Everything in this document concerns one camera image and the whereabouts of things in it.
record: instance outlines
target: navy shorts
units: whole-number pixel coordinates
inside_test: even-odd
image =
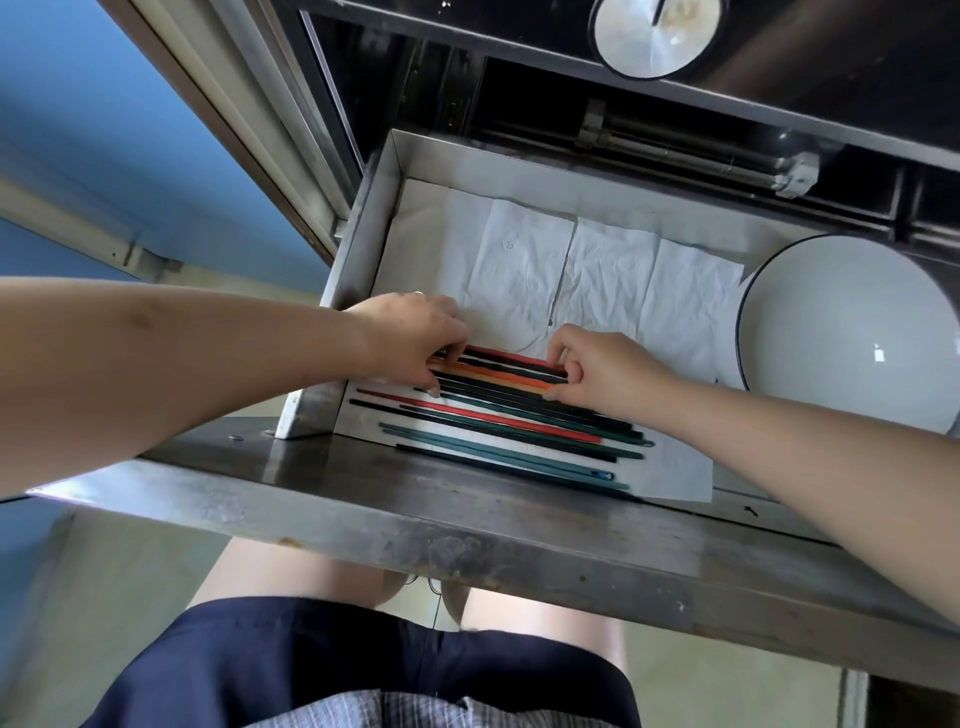
[[[187,610],[120,674],[84,725],[239,728],[359,690],[640,725],[627,677],[579,647],[507,632],[441,632],[362,607],[281,596]]]

